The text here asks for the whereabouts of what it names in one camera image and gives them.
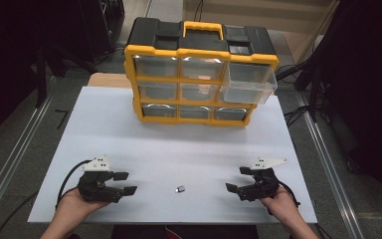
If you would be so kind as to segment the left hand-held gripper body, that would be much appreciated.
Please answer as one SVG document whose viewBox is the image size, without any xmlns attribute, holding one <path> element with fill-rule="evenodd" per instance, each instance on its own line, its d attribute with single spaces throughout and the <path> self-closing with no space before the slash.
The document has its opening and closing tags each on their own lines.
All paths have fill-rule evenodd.
<svg viewBox="0 0 382 239">
<path fill-rule="evenodd" d="M 105 185 L 115 174 L 105 155 L 86 162 L 81 171 L 84 174 L 79 180 L 78 190 L 85 201 L 117 203 L 123 196 L 122 189 Z"/>
</svg>

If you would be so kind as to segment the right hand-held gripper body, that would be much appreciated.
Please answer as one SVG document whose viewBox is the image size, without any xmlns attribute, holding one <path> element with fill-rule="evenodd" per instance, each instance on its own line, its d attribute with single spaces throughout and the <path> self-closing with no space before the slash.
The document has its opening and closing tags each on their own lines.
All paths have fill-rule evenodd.
<svg viewBox="0 0 382 239">
<path fill-rule="evenodd" d="M 284 158 L 259 157 L 252 165 L 245 166 L 257 173 L 250 175 L 255 182 L 251 185 L 238 187 L 237 194 L 241 200 L 254 201 L 266 197 L 274 197 L 280 183 L 277 179 L 274 167 L 287 163 Z"/>
</svg>

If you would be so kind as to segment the clear plastic drawer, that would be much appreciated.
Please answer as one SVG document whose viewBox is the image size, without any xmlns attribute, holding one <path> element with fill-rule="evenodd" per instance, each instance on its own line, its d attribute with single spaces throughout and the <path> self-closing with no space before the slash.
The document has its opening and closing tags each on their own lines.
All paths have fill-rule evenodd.
<svg viewBox="0 0 382 239">
<path fill-rule="evenodd" d="M 224 102 L 259 105 L 264 104 L 277 87 L 271 66 L 229 63 L 221 92 Z"/>
</svg>

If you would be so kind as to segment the person's left hand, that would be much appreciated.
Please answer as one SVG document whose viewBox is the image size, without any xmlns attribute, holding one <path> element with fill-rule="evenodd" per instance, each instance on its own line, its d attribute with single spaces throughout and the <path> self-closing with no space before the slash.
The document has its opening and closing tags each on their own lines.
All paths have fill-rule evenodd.
<svg viewBox="0 0 382 239">
<path fill-rule="evenodd" d="M 89 215 L 107 206 L 106 202 L 87 202 L 77 189 L 64 194 L 58 204 L 53 221 L 64 228 L 76 228 Z"/>
</svg>

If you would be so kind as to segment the person's right hand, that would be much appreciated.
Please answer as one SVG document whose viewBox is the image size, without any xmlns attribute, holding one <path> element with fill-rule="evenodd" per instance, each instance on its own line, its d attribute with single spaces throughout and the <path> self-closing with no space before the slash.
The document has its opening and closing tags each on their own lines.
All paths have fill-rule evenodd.
<svg viewBox="0 0 382 239">
<path fill-rule="evenodd" d="M 290 193 L 280 186 L 274 197 L 262 198 L 261 202 L 283 224 L 296 222 L 301 218 Z"/>
</svg>

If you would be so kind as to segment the person's dark clothing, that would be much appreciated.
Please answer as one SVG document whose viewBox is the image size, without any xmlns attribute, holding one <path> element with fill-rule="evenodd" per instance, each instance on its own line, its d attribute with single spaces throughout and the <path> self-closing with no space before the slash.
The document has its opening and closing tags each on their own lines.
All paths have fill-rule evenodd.
<svg viewBox="0 0 382 239">
<path fill-rule="evenodd" d="M 259 239 L 255 225 L 115 225 L 110 239 Z"/>
</svg>

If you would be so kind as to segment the black tape floor mark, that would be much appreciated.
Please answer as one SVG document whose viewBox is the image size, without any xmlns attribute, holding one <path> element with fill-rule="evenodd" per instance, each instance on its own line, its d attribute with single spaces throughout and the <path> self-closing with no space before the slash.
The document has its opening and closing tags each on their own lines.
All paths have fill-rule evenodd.
<svg viewBox="0 0 382 239">
<path fill-rule="evenodd" d="M 61 115 L 61 120 L 59 124 L 57 125 L 57 129 L 61 129 L 65 125 L 67 118 L 70 115 L 70 112 L 66 110 L 59 110 L 59 109 L 55 109 L 55 112 Z"/>
</svg>

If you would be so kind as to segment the grid of clear closed drawers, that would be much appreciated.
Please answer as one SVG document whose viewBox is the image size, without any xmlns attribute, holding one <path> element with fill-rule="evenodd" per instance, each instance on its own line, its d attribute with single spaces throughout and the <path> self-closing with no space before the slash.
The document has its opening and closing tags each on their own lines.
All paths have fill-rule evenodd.
<svg viewBox="0 0 382 239">
<path fill-rule="evenodd" d="M 244 123 L 255 108 L 223 99 L 226 63 L 213 58 L 132 57 L 139 115 L 146 119 Z"/>
</svg>

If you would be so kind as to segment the black tripod stand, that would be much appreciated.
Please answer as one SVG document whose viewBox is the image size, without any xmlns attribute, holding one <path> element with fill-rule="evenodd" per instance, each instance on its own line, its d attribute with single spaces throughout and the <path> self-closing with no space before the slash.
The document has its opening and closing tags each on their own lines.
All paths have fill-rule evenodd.
<svg viewBox="0 0 382 239">
<path fill-rule="evenodd" d="M 36 47 L 36 75 L 38 81 L 36 108 L 41 107 L 48 96 L 46 66 L 49 66 L 51 72 L 56 76 L 64 77 L 67 68 L 63 62 L 63 58 L 68 58 L 90 74 L 97 72 L 94 66 L 62 46 L 52 42 L 39 41 Z"/>
</svg>

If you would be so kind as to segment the black stand with curtain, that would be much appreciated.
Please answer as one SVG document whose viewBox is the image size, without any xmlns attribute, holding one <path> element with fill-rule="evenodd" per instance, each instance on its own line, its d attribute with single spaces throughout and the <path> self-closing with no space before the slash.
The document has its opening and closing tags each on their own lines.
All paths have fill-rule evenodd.
<svg viewBox="0 0 382 239">
<path fill-rule="evenodd" d="M 315 70 L 346 155 L 382 183 L 382 0 L 341 0 L 303 72 Z"/>
</svg>

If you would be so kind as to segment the yellow black organizer cabinet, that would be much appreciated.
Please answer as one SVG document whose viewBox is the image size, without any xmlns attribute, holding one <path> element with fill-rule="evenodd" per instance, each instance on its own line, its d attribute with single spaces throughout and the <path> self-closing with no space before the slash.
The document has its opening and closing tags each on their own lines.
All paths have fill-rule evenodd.
<svg viewBox="0 0 382 239">
<path fill-rule="evenodd" d="M 196 57 L 219 59 L 226 63 L 269 65 L 276 70 L 279 57 L 273 47 L 268 31 L 263 27 L 229 26 L 219 23 L 181 21 L 163 22 L 155 18 L 134 20 L 124 49 L 124 69 L 133 90 L 132 105 L 141 121 L 159 123 L 204 123 L 210 125 L 244 126 L 249 123 L 250 113 L 244 123 L 209 123 L 198 121 L 172 121 L 167 118 L 144 119 L 139 111 L 136 76 L 132 57 Z"/>
</svg>

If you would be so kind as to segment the metal floor rail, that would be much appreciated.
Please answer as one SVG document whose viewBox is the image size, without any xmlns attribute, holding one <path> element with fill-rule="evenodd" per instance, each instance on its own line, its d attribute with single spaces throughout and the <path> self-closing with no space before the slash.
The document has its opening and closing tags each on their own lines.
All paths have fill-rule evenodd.
<svg viewBox="0 0 382 239">
<path fill-rule="evenodd" d="M 296 92 L 295 101 L 299 118 L 289 129 L 317 216 L 316 228 L 328 239 L 366 239 L 318 123 L 302 109 L 307 99 Z"/>
<path fill-rule="evenodd" d="M 46 111 L 53 99 L 54 92 L 58 85 L 59 78 L 51 77 L 48 80 L 48 86 L 46 87 L 48 95 L 45 97 L 42 104 L 35 108 L 32 115 L 29 118 L 26 126 L 24 127 L 21 135 L 17 139 L 14 147 L 11 150 L 11 153 L 7 157 L 5 163 L 0 169 L 0 200 L 11 181 L 15 171 L 18 168 L 19 163 L 21 162 L 25 151 L 27 150 L 31 140 L 33 139 L 37 128 L 42 122 L 43 117 L 46 114 Z"/>
</svg>

